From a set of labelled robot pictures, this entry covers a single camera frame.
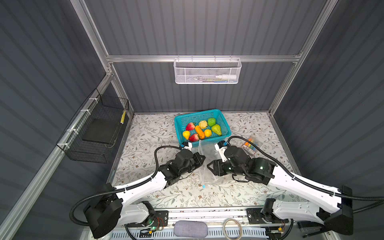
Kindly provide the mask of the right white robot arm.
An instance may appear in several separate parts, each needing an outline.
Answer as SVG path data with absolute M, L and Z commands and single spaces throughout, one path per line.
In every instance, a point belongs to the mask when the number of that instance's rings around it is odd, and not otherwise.
M 268 223 L 274 220 L 293 219 L 297 222 L 319 224 L 324 231 L 334 231 L 350 236 L 354 232 L 352 200 L 339 194 L 352 195 L 352 189 L 330 187 L 303 178 L 286 170 L 267 158 L 251 158 L 243 148 L 220 141 L 215 144 L 220 159 L 208 164 L 208 169 L 218 177 L 231 176 L 240 183 L 256 183 L 279 188 L 304 199 L 304 202 L 266 199 L 261 215 Z

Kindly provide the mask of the teal plastic basket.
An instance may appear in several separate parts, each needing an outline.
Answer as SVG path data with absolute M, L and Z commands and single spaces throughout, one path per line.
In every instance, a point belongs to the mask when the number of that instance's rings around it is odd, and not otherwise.
M 177 116 L 175 129 L 179 143 L 190 142 L 194 148 L 200 142 L 216 144 L 232 134 L 227 120 L 218 109 Z

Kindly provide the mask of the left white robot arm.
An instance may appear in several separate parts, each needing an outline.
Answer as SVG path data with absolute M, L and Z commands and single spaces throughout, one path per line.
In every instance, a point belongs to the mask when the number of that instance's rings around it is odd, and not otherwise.
M 116 188 L 105 184 L 100 193 L 84 199 L 87 202 L 83 210 L 84 225 L 91 229 L 95 239 L 106 236 L 118 225 L 151 225 L 155 218 L 154 208 L 147 201 L 139 204 L 136 201 L 174 185 L 182 175 L 200 168 L 205 159 L 189 149 L 179 149 L 175 158 L 163 165 L 155 158 L 155 172 L 150 176 Z

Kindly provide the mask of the clear zip top bag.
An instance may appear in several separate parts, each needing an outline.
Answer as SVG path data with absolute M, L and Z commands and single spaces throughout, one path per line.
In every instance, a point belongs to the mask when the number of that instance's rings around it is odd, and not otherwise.
M 208 189 L 223 179 L 223 176 L 215 175 L 214 173 L 227 161 L 224 153 L 228 146 L 228 143 L 225 141 L 220 141 L 216 144 L 208 141 L 199 141 L 198 153 L 206 157 L 203 165 L 198 169 L 203 189 Z

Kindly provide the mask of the orange carrot toy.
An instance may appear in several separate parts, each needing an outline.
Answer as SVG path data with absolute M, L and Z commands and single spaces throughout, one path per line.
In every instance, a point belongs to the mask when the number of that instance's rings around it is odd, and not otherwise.
M 195 131 L 198 134 L 198 137 L 199 137 L 200 140 L 204 140 L 205 139 L 206 136 L 204 134 L 204 131 L 201 129 L 201 127 L 199 125 L 197 125 L 195 127 Z

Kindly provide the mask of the yellow lemon toy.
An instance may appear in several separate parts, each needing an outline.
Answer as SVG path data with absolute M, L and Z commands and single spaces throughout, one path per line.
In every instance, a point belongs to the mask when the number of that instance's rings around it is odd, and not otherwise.
M 204 135 L 206 138 L 209 138 L 212 136 L 212 131 L 210 129 L 205 129 L 204 130 Z

